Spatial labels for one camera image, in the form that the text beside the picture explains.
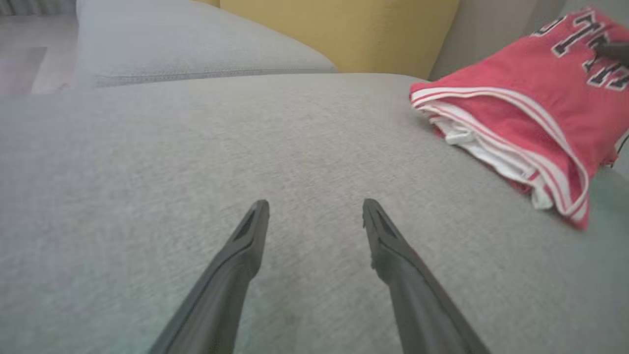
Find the wall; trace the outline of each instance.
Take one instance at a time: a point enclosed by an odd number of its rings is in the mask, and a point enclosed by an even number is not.
[[[461,0],[430,78],[472,65],[557,17],[565,0]]]

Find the floor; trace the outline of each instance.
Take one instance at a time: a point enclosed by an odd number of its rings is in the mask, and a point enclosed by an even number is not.
[[[0,101],[72,87],[74,16],[0,16]]]

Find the folded jersey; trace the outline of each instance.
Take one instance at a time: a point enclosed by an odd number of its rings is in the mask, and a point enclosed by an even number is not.
[[[567,14],[484,61],[411,87],[449,144],[527,186],[585,229],[590,181],[629,129],[629,69],[596,56],[629,30],[600,11]]]

